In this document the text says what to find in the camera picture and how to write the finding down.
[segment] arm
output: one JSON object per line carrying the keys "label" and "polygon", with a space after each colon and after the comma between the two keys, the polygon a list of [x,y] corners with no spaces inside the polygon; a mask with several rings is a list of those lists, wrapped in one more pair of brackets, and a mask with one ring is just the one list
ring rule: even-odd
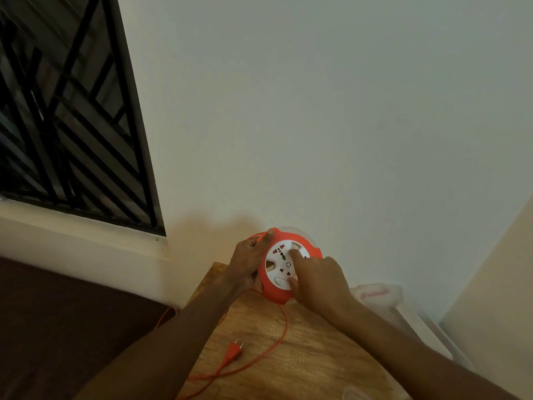
{"label": "arm", "polygon": [[230,264],[176,317],[120,354],[74,400],[175,400],[217,323],[252,286],[271,240],[266,234],[237,244]]}
{"label": "arm", "polygon": [[291,250],[290,255],[297,280],[289,282],[296,300],[368,351],[414,400],[516,399],[411,339],[357,302],[334,259],[304,259],[297,250]]}

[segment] wooden surface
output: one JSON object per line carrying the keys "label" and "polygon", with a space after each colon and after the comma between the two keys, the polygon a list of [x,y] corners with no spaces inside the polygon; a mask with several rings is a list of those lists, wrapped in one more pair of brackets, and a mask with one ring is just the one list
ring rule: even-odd
{"label": "wooden surface", "polygon": [[[225,266],[215,263],[198,287],[202,291]],[[321,317],[295,301],[286,304],[290,327],[285,341],[268,357],[232,376],[217,379],[199,399],[341,399],[354,385],[373,400],[393,399],[377,362]],[[227,367],[236,369],[266,350],[283,333],[279,307],[260,293],[244,293],[205,345],[192,374],[213,373],[228,344],[244,342],[242,356]],[[204,381],[187,382],[180,398]]]}

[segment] black metal grille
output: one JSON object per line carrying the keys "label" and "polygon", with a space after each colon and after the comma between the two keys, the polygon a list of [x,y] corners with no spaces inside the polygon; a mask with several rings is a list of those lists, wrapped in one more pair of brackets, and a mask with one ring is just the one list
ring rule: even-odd
{"label": "black metal grille", "polygon": [[[101,9],[109,51],[90,87],[81,49]],[[164,234],[152,199],[110,0],[88,0],[63,64],[0,16],[0,191],[5,197]],[[115,110],[99,102],[114,76]],[[48,86],[39,84],[46,78]]]}

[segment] white plastic container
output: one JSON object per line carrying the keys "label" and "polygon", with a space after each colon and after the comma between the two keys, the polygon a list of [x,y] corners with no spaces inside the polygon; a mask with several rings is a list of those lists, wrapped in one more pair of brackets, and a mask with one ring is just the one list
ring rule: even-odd
{"label": "white plastic container", "polygon": [[[444,331],[433,322],[414,302],[403,293],[401,286],[388,284],[358,285],[350,289],[354,298],[377,315],[415,340],[448,359],[473,371],[472,363],[450,340]],[[383,369],[396,396],[410,399],[403,387]]]}

